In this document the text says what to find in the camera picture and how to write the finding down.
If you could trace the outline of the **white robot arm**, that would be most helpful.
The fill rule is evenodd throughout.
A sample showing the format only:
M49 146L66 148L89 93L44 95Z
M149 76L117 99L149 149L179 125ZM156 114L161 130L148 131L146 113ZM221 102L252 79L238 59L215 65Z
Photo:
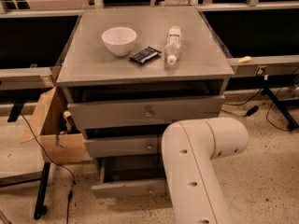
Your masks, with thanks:
M232 118L189 119L169 125L162 157L176 224L234 224L211 161L243 152L247 128Z

